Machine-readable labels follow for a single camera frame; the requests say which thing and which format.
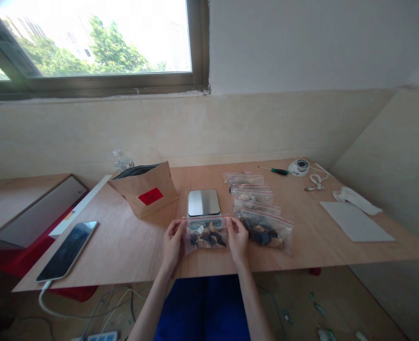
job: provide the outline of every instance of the brown paper bag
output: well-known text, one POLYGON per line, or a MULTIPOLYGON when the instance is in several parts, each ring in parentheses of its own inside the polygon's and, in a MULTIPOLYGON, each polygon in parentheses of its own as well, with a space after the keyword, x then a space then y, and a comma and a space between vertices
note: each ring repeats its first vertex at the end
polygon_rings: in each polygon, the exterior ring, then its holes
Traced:
POLYGON ((137 218, 178 198, 168 161, 142 175, 113 179, 108 184, 127 200, 137 218))

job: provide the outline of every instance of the floor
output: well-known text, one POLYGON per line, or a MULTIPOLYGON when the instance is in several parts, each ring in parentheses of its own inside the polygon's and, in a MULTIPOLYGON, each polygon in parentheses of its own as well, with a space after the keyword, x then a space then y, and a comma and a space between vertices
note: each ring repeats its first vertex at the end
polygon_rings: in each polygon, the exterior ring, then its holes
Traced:
MULTIPOLYGON (((331 329, 337 340, 357 340, 356 331, 361 331, 368 340, 406 340, 398 327, 376 303, 370 293, 357 280, 348 267, 324 268, 320 276, 315 277, 307 270, 257 273, 254 275, 258 286, 270 292, 276 299, 280 311, 277 315, 270 295, 262 292, 263 305, 274 329, 277 340, 318 340, 317 326, 331 329), (324 311, 325 317, 315 308, 316 302, 324 311), (289 312, 293 324, 285 320, 283 310, 289 312), (280 320, 282 320, 287 339, 280 320)), ((0 318, 14 316, 12 326, 0 332, 0 341, 4 340, 50 340, 47 323, 42 319, 21 320, 27 317, 39 317, 52 325, 53 340, 70 341, 79 337, 85 330, 87 320, 61 319, 44 313, 38 303, 38 292, 10 293, 16 280, 0 274, 0 318)), ((136 283, 131 287, 141 295, 148 294, 151 282, 136 283)), ((45 302, 52 309, 68 314, 91 315, 99 298, 114 286, 101 286, 86 302, 79 303, 54 294, 46 294, 45 302)), ((124 294, 118 289, 101 303, 98 312, 111 309, 124 294)), ((143 300, 134 298, 134 313, 137 317, 143 306, 143 300)), ((107 318, 93 319, 89 325, 89 334, 98 333, 107 318)), ((123 341, 133 326, 129 304, 118 308, 107 324, 106 331, 120 330, 123 341)))

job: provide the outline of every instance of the green screwdriver handle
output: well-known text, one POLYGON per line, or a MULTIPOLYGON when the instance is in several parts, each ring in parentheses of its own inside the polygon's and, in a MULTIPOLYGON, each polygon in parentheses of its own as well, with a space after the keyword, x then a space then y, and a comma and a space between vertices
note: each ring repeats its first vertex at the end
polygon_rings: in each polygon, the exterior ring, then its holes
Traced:
POLYGON ((275 168, 272 168, 271 172, 274 172, 274 173, 277 173, 277 174, 280 174, 280 175, 288 175, 289 174, 289 172, 287 170, 278 170, 278 169, 275 169, 275 168))

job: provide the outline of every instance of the smartphone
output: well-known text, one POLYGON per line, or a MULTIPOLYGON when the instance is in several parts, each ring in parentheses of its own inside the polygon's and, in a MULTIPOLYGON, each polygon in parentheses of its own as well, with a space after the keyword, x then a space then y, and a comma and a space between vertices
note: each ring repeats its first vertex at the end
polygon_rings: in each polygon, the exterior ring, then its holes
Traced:
POLYGON ((36 281, 45 282, 66 277, 98 224, 97 221, 76 224, 36 281))

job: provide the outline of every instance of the plastic bottle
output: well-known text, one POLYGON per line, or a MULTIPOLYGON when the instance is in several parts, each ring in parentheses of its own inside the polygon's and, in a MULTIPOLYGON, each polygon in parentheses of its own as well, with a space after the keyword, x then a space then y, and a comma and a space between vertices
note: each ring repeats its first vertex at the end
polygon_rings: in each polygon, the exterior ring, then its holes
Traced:
POLYGON ((134 162, 131 158, 125 156, 123 157, 123 151, 121 149, 113 150, 113 155, 118 157, 115 163, 115 168, 119 174, 134 166, 134 162))

